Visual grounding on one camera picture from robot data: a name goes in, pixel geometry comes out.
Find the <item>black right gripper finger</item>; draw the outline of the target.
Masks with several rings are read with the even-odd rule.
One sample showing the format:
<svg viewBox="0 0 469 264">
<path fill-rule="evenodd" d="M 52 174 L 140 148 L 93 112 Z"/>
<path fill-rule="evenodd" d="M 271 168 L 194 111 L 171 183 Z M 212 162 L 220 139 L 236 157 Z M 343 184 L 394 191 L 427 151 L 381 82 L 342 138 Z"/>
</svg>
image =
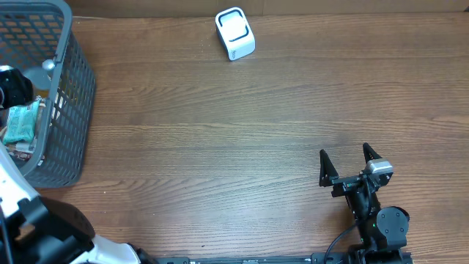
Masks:
<svg viewBox="0 0 469 264">
<path fill-rule="evenodd" d="M 339 174 L 332 164 L 325 150 L 320 150 L 320 178 L 319 185 L 321 187 L 332 186 L 333 181 L 339 178 Z"/>
<path fill-rule="evenodd" d="M 363 144 L 363 155 L 366 163 L 372 160 L 381 159 L 381 156 L 367 142 Z"/>
</svg>

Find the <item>yellow oil bottle silver cap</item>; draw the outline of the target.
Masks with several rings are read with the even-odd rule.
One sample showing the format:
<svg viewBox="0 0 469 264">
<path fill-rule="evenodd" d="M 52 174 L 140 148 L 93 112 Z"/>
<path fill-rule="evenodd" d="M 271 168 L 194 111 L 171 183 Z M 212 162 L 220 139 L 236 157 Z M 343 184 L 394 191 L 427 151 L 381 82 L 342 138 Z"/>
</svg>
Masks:
<svg viewBox="0 0 469 264">
<path fill-rule="evenodd" d="M 23 75 L 28 78 L 34 87 L 40 91 L 48 91 L 51 87 L 51 72 L 55 68 L 52 59 L 45 60 L 41 66 L 26 69 Z"/>
</svg>

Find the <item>brown cookie bag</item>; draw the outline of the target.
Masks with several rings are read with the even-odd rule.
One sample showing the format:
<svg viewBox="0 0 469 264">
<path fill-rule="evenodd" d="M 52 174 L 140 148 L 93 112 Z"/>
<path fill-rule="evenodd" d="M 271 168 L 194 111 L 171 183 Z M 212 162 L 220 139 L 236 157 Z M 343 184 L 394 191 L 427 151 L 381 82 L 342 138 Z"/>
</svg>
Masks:
<svg viewBox="0 0 469 264">
<path fill-rule="evenodd" d="M 7 149 L 7 152 L 13 157 L 17 158 L 18 160 L 21 161 L 28 161 L 32 155 L 34 154 L 34 151 L 37 146 L 37 141 L 38 141 L 38 136 L 40 132 L 40 124 L 41 124 L 41 119 L 42 119 L 42 114 L 43 110 L 45 108 L 45 99 L 41 98 L 40 96 L 37 96 L 34 100 L 38 100 L 40 102 L 40 107 L 37 115 L 37 122 L 36 122 L 36 128 L 35 128 L 35 134 L 34 134 L 34 139 L 31 143 L 27 142 L 15 142 L 11 144 L 4 144 L 4 146 Z M 6 133 L 7 130 L 7 118 L 9 114 L 9 109 L 2 109 L 1 110 L 1 143 L 2 139 L 4 137 L 4 134 Z"/>
</svg>

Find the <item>teal snack packet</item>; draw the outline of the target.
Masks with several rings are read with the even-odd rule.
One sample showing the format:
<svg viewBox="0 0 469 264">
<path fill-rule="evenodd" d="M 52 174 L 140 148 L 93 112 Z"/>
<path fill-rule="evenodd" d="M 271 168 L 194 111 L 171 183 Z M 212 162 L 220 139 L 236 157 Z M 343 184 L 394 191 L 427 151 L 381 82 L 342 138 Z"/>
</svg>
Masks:
<svg viewBox="0 0 469 264">
<path fill-rule="evenodd" d="M 39 107 L 40 102 L 35 100 L 29 105 L 13 106 L 9 109 L 3 144 L 33 141 Z"/>
</svg>

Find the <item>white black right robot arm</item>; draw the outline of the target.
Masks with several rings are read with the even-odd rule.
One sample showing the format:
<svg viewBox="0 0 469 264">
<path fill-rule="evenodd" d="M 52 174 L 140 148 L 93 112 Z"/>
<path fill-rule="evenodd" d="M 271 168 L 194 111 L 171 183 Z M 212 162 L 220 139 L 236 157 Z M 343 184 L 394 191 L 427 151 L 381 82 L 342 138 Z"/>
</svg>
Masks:
<svg viewBox="0 0 469 264">
<path fill-rule="evenodd" d="M 407 245 L 409 213 L 401 207 L 383 208 L 377 192 L 386 186 L 394 168 L 368 144 L 363 144 L 366 165 L 358 175 L 340 177 L 325 150 L 320 150 L 319 186 L 331 187 L 332 197 L 344 197 L 352 211 L 355 223 L 340 233 L 324 253 L 314 253 L 313 263 L 412 263 Z M 351 245 L 346 252 L 333 253 L 334 246 L 347 234 L 357 230 L 361 242 Z"/>
</svg>

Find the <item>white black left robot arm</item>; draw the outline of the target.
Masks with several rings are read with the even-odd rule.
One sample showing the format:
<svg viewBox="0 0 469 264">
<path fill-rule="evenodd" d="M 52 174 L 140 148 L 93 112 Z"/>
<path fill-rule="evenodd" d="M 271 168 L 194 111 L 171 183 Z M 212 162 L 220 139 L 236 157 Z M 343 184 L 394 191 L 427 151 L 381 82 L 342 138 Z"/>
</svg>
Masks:
<svg viewBox="0 0 469 264">
<path fill-rule="evenodd" d="M 129 243 L 96 235 L 75 206 L 41 196 L 1 149 L 2 263 L 155 263 Z"/>
</svg>

